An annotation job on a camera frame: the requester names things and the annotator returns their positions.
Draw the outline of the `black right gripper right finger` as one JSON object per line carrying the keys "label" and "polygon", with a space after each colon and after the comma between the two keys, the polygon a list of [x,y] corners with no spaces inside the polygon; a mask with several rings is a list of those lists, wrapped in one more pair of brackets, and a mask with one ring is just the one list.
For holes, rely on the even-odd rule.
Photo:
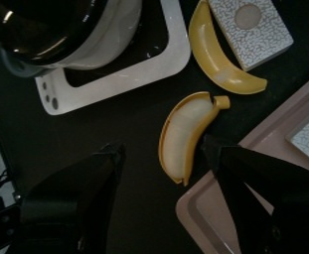
{"label": "black right gripper right finger", "polygon": [[211,136],[202,151],[241,254],[309,254],[309,171]]}

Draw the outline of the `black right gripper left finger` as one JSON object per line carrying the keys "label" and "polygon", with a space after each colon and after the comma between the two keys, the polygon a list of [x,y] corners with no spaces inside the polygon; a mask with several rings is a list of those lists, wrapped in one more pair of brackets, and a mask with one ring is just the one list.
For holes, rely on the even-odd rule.
{"label": "black right gripper left finger", "polygon": [[124,146],[108,144],[33,186],[8,254],[105,254],[123,163]]}

